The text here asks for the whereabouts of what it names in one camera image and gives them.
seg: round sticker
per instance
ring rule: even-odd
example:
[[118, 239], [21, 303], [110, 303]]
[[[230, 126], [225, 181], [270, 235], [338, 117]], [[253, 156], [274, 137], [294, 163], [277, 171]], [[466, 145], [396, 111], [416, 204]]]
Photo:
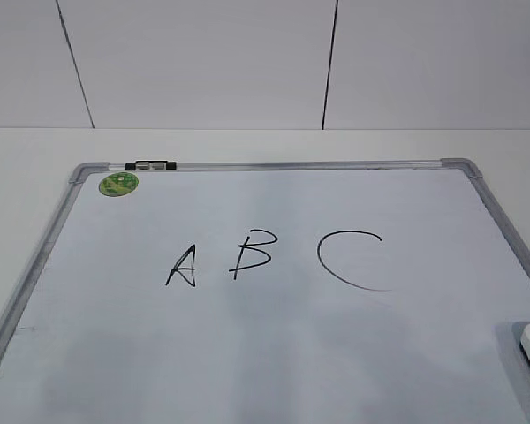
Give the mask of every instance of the round sticker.
[[135, 175], [129, 172], [118, 172], [103, 179], [98, 188], [105, 196], [118, 197], [131, 193], [139, 183]]

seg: whiteboard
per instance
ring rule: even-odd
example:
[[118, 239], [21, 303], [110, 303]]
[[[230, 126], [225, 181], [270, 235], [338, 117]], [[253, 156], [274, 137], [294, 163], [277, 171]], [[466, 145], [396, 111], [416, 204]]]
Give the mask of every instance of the whiteboard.
[[530, 422], [530, 279], [462, 170], [110, 173], [64, 205], [0, 424]]

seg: gray plastic corner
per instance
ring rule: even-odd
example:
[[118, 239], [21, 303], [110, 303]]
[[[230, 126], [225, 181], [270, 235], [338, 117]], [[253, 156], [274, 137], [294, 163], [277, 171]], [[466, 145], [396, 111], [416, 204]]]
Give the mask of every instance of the gray plastic corner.
[[464, 157], [446, 157], [440, 159], [444, 168], [462, 170], [469, 178], [482, 178], [483, 174], [477, 165], [471, 160]]
[[107, 170], [109, 170], [109, 165], [110, 164], [108, 162], [81, 163], [72, 172], [71, 178], [69, 178], [69, 183], [84, 183], [90, 174], [95, 174], [97, 172], [106, 172]]

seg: black ink writing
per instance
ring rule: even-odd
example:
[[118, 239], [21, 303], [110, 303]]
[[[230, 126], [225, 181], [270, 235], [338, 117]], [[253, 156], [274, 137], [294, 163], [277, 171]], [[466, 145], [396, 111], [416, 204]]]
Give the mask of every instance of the black ink writing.
[[366, 231], [355, 231], [355, 230], [345, 230], [345, 231], [335, 231], [331, 232], [330, 234], [326, 234], [324, 237], [320, 239], [320, 242], [318, 243], [318, 247], [316, 247], [316, 254], [318, 255], [318, 261], [320, 261], [320, 264], [335, 278], [337, 278], [340, 281], [343, 281], [346, 284], [352, 285], [353, 287], [357, 287], [358, 289], [362, 290], [369, 290], [370, 292], [387, 292], [387, 290], [379, 290], [379, 289], [371, 289], [369, 287], [365, 287], [363, 285], [359, 285], [356, 283], [352, 283], [351, 281], [346, 280], [345, 278], [340, 277], [338, 274], [336, 274], [334, 271], [332, 271], [328, 265], [326, 265], [326, 262], [324, 262], [324, 259], [322, 258], [322, 244], [326, 239], [336, 236], [338, 234], [365, 234], [367, 236], [371, 236], [375, 239], [378, 239], [379, 241], [382, 241], [382, 238], [373, 232], [366, 232]]
[[[249, 239], [251, 238], [251, 236], [247, 236], [246, 241], [243, 243], [243, 245], [238, 245], [238, 247], [239, 247], [239, 256], [238, 256], [238, 263], [236, 263], [236, 268], [228, 269], [229, 272], [233, 272], [233, 279], [234, 280], [236, 278], [238, 278], [238, 271], [240, 271], [242, 269], [250, 269], [250, 268], [260, 267], [261, 265], [265, 265], [266, 263], [271, 262], [271, 255], [269, 253], [265, 252], [264, 250], [256, 248], [256, 246], [272, 245], [273, 243], [276, 243], [279, 240], [279, 238], [275, 234], [273, 234], [272, 232], [265, 231], [265, 230], [260, 230], [258, 228], [254, 228], [254, 229], [250, 230], [249, 232], [255, 232], [255, 231], [264, 232], [265, 234], [269, 234], [271, 237], [273, 237], [273, 239], [270, 240], [270, 241], [264, 241], [264, 242], [261, 242], [261, 243], [248, 243]], [[254, 263], [252, 265], [246, 265], [245, 267], [240, 267], [239, 263], [241, 262], [241, 257], [243, 256], [244, 251], [246, 249], [247, 250], [253, 250], [254, 252], [259, 252], [261, 254], [264, 254], [265, 256], [267, 256], [267, 259], [265, 259], [264, 261], [259, 262], [259, 263]]]
[[[186, 261], [186, 258], [192, 254], [191, 256], [191, 266], [190, 267], [181, 267], [184, 261]], [[169, 285], [170, 280], [173, 278], [175, 273], [179, 274], [181, 277], [185, 279], [187, 283], [189, 283], [192, 287], [196, 287], [196, 282], [194, 281], [194, 257], [196, 256], [196, 245], [192, 245], [186, 250], [186, 252], [183, 253], [183, 255], [178, 258], [177, 263], [173, 266], [173, 269], [170, 271], [169, 277], [167, 278], [167, 283], [165, 285]], [[189, 280], [186, 278], [185, 274], [183, 274], [183, 271], [191, 271], [191, 279]]]

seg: white table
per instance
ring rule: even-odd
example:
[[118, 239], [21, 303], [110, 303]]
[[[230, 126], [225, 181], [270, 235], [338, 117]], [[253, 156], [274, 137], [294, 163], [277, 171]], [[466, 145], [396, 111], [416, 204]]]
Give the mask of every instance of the white table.
[[283, 162], [468, 157], [530, 248], [528, 131], [0, 129], [0, 314], [83, 162]]

